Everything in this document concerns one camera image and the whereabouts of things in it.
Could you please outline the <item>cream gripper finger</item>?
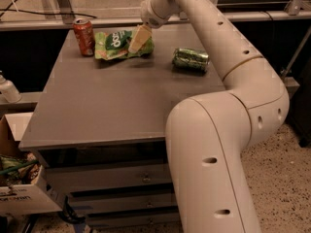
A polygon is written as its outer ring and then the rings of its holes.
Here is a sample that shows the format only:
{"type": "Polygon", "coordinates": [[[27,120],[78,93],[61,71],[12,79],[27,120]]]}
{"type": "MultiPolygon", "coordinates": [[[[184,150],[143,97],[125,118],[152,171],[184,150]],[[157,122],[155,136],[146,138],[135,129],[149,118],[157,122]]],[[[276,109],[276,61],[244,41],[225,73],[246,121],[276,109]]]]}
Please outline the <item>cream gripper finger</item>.
{"type": "Polygon", "coordinates": [[[138,25],[134,30],[128,47],[130,53],[149,52],[152,49],[152,29],[145,24],[138,25]]]}

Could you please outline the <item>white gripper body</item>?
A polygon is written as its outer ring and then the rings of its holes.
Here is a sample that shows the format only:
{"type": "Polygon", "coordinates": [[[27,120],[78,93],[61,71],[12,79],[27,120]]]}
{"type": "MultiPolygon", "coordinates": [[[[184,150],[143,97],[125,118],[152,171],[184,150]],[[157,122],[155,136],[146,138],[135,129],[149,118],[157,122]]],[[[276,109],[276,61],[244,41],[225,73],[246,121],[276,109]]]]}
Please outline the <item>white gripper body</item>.
{"type": "Polygon", "coordinates": [[[151,28],[159,28],[173,15],[180,12],[174,0],[144,0],[141,4],[141,19],[151,28]]]}

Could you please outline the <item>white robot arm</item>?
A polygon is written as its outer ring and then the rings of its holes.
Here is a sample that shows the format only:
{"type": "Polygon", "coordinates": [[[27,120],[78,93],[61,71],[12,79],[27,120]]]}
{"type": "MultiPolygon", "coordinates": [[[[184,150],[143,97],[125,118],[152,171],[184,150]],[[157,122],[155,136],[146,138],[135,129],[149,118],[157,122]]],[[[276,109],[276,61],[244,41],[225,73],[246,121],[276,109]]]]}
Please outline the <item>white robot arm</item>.
{"type": "Polygon", "coordinates": [[[241,151],[273,134],[288,91],[262,54],[210,0],[145,0],[141,19],[159,28],[183,11],[225,88],[170,112],[167,158],[184,233],[261,233],[241,151]]]}

